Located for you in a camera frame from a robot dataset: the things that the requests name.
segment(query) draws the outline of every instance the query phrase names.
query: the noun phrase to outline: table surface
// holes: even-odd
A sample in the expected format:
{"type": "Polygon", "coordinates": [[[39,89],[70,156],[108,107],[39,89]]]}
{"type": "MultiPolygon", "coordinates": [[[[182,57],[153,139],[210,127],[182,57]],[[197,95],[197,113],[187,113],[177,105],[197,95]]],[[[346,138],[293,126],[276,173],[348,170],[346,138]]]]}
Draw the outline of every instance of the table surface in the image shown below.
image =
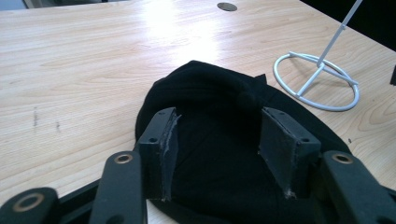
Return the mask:
{"type": "MultiPolygon", "coordinates": [[[[134,147],[136,115],[152,83],[190,60],[279,89],[275,60],[320,55],[339,22],[297,0],[126,1],[0,12],[0,204],[35,187],[63,196],[100,177],[106,158],[134,147]]],[[[305,105],[329,125],[384,186],[396,189],[396,52],[346,29],[327,60],[360,85],[346,112],[305,105]]],[[[279,72],[293,88],[315,66],[289,59],[279,72]]],[[[344,105],[353,92],[330,75],[306,94],[344,105]]],[[[148,206],[150,223],[173,222],[148,206]]]]}

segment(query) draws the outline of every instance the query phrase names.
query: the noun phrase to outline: black plastic mount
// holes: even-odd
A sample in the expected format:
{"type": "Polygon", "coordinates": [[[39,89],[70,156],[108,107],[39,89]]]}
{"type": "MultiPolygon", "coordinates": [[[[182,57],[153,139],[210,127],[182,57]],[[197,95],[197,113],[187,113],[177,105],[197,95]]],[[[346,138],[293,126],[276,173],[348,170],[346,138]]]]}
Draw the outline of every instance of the black plastic mount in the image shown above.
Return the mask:
{"type": "Polygon", "coordinates": [[[393,74],[392,74],[392,77],[390,79],[390,85],[396,86],[396,65],[393,68],[393,74]]]}
{"type": "Polygon", "coordinates": [[[178,153],[177,120],[174,107],[157,112],[135,147],[142,156],[148,199],[171,200],[178,153]]]}
{"type": "Polygon", "coordinates": [[[340,151],[324,152],[318,175],[322,183],[313,185],[317,223],[396,224],[394,191],[392,195],[379,185],[356,157],[340,151]],[[328,196],[323,197],[317,189],[326,189],[328,196]],[[320,212],[326,209],[323,198],[332,202],[334,214],[320,212]]]}
{"type": "Polygon", "coordinates": [[[287,198],[307,198],[309,165],[318,161],[319,140],[288,114],[262,109],[260,154],[287,198]]]}
{"type": "Polygon", "coordinates": [[[110,156],[89,223],[147,223],[146,209],[139,153],[123,151],[110,156]]]}

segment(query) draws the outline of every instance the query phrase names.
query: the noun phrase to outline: light wood tabletop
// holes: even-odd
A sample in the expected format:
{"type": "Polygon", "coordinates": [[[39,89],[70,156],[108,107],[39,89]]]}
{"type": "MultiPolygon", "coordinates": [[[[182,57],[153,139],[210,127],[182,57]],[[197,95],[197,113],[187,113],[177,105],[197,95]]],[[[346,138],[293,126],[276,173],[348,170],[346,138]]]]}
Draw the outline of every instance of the light wood tabletop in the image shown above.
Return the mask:
{"type": "MultiPolygon", "coordinates": [[[[134,148],[134,124],[155,80],[190,60],[250,76],[273,74],[290,50],[320,55],[339,22],[297,0],[141,0],[0,12],[0,204],[26,189],[60,196],[96,179],[106,158],[134,148]]],[[[327,60],[360,85],[346,112],[305,105],[384,186],[396,189],[396,52],[347,28],[327,60]]],[[[315,69],[289,59],[292,87],[315,69]]],[[[306,97],[342,105],[342,81],[321,75],[306,97]]],[[[172,220],[152,205],[150,223],[172,220]]]]}

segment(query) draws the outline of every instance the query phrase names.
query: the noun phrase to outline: white wire stand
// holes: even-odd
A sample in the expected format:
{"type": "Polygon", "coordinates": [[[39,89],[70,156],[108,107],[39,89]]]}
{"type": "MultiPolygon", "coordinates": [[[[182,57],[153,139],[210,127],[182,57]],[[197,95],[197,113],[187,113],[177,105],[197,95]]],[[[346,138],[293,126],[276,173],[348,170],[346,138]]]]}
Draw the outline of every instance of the white wire stand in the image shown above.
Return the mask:
{"type": "Polygon", "coordinates": [[[334,44],[335,40],[338,38],[338,36],[341,34],[341,32],[343,30],[346,29],[347,27],[347,23],[349,22],[349,20],[352,18],[353,14],[355,13],[356,9],[358,9],[359,5],[361,4],[362,0],[357,0],[355,2],[355,4],[353,5],[352,9],[349,10],[348,14],[346,15],[346,17],[344,18],[344,21],[341,23],[340,27],[338,28],[337,32],[335,33],[334,37],[332,38],[332,40],[330,41],[329,45],[327,46],[327,48],[323,51],[322,55],[320,57],[317,56],[313,56],[310,54],[303,54],[303,53],[295,53],[290,51],[289,54],[283,55],[280,58],[278,58],[274,64],[274,75],[276,77],[277,82],[280,84],[280,86],[282,86],[283,89],[285,89],[285,91],[287,91],[289,94],[291,94],[292,96],[294,96],[295,98],[297,98],[298,100],[308,104],[308,105],[312,105],[313,107],[319,108],[319,109],[323,109],[323,110],[329,110],[329,111],[346,111],[348,109],[353,108],[359,101],[359,89],[358,89],[358,82],[353,80],[348,74],[347,72],[345,72],[343,69],[341,69],[340,67],[336,66],[333,63],[330,63],[326,60],[324,60],[324,58],[326,57],[327,53],[329,52],[330,48],[332,47],[332,45],[334,44]],[[293,91],[280,77],[279,73],[277,72],[277,68],[279,66],[279,63],[282,62],[285,59],[288,58],[300,58],[306,61],[309,61],[311,63],[315,63],[317,65],[318,70],[314,73],[314,75],[312,75],[311,78],[308,79],[308,81],[306,81],[306,83],[300,88],[299,91],[295,92],[293,91]],[[339,77],[341,79],[343,79],[344,81],[346,81],[349,86],[352,88],[353,93],[354,93],[354,99],[352,101],[352,103],[350,103],[349,105],[344,105],[344,106],[331,106],[331,105],[322,105],[319,103],[315,103],[311,100],[308,100],[306,98],[303,97],[303,95],[305,94],[306,90],[311,86],[312,82],[318,77],[318,75],[322,72],[326,72],[328,74],[331,74],[335,77],[339,77]]]}

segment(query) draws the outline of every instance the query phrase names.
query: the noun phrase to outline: black cloth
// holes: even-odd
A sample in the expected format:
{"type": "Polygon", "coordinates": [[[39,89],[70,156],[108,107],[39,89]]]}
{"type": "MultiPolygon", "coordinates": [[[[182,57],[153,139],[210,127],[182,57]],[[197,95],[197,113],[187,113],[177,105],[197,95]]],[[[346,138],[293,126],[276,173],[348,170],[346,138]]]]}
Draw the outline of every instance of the black cloth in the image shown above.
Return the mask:
{"type": "Polygon", "coordinates": [[[135,137],[154,114],[181,115],[172,201],[155,202],[181,223],[312,223],[308,200],[286,200],[260,155],[261,109],[282,110],[311,132],[322,151],[349,152],[323,122],[271,86],[215,65],[189,62],[154,83],[138,114],[135,137]]]}

